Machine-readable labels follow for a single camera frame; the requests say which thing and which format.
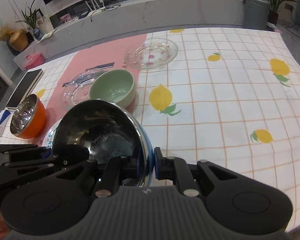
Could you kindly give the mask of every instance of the blue and white vase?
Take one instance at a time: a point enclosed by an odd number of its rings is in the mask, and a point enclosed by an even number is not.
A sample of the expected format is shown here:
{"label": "blue and white vase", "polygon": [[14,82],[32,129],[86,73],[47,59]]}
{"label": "blue and white vase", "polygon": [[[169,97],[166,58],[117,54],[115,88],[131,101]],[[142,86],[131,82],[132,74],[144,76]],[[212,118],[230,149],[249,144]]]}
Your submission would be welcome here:
{"label": "blue and white vase", "polygon": [[38,28],[35,28],[34,30],[33,30],[33,36],[39,41],[39,40],[41,40],[42,39],[42,37],[43,37],[43,33],[42,33],[42,31],[40,31],[40,29],[38,29]]}

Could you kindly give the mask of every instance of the pink mat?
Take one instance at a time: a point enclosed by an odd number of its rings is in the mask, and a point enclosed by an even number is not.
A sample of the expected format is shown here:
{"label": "pink mat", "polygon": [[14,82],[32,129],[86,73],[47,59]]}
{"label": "pink mat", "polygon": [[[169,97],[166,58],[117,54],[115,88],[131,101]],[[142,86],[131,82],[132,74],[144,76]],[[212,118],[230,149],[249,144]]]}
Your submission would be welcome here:
{"label": "pink mat", "polygon": [[[33,143],[38,143],[41,145],[41,142],[50,127],[56,121],[63,118],[68,112],[64,102],[61,101],[61,95],[65,89],[62,87],[64,83],[70,82],[74,77],[84,72],[86,69],[93,68],[98,65],[114,62],[114,66],[106,70],[122,68],[122,66],[125,66],[124,55],[127,49],[134,44],[139,43],[142,45],[145,39],[146,34],[143,34],[120,40],[109,41],[107,43],[79,51],[59,79],[58,84],[53,91],[53,94],[46,107],[46,125],[42,132],[33,139]],[[129,70],[133,74],[135,82],[138,83],[139,71],[130,67],[125,69]],[[134,102],[127,108],[127,110],[132,112],[133,106]]]}

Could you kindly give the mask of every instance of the brown pot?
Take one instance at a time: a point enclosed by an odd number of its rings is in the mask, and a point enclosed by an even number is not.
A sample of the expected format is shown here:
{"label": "brown pot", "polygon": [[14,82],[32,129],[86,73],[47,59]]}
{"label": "brown pot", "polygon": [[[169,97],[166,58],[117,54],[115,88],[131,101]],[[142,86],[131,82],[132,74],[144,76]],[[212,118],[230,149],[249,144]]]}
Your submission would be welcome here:
{"label": "brown pot", "polygon": [[16,30],[10,37],[9,44],[16,51],[23,51],[28,47],[29,41],[26,31],[23,29]]}
{"label": "brown pot", "polygon": [[269,12],[268,22],[277,25],[279,15],[275,12]]}

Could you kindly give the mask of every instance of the power outlet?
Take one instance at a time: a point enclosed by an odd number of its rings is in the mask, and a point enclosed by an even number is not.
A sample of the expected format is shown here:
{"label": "power outlet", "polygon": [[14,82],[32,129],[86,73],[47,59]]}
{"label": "power outlet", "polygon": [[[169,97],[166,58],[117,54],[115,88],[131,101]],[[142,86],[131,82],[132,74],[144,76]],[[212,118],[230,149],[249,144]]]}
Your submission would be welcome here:
{"label": "power outlet", "polygon": [[286,5],[284,6],[285,9],[289,10],[289,11],[293,11],[293,6],[291,4],[286,3]]}

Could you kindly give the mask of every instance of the green bowl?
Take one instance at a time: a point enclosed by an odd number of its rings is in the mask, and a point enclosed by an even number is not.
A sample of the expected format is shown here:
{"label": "green bowl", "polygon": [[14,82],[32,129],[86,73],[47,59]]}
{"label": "green bowl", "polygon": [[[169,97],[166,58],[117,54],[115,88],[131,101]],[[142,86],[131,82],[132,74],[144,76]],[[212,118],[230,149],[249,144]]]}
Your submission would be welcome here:
{"label": "green bowl", "polygon": [[103,73],[92,84],[90,99],[103,99],[126,108],[136,96],[137,86],[133,75],[124,69],[114,69]]}

